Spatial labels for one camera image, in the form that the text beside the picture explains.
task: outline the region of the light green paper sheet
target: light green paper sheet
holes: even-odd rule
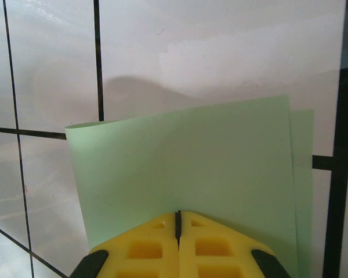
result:
[[[292,111],[290,124],[298,273],[301,278],[311,278],[313,111]]]
[[[281,96],[68,127],[89,245],[190,210],[270,246],[297,277],[289,113]]]

